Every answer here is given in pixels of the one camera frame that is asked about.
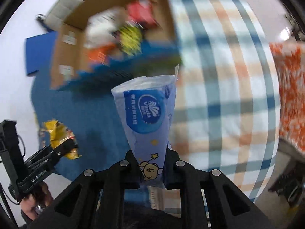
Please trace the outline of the person left hand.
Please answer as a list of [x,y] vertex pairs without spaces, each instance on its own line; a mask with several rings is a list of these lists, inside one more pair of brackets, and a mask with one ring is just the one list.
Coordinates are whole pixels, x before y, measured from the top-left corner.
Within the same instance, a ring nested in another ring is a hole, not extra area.
[[48,185],[45,182],[40,183],[41,191],[44,193],[44,200],[42,202],[36,201],[36,198],[30,194],[27,197],[25,197],[21,203],[20,207],[22,212],[32,221],[37,219],[38,215],[35,212],[35,208],[37,205],[45,205],[45,207],[48,207],[53,202],[53,197],[51,195],[51,192],[49,191]]

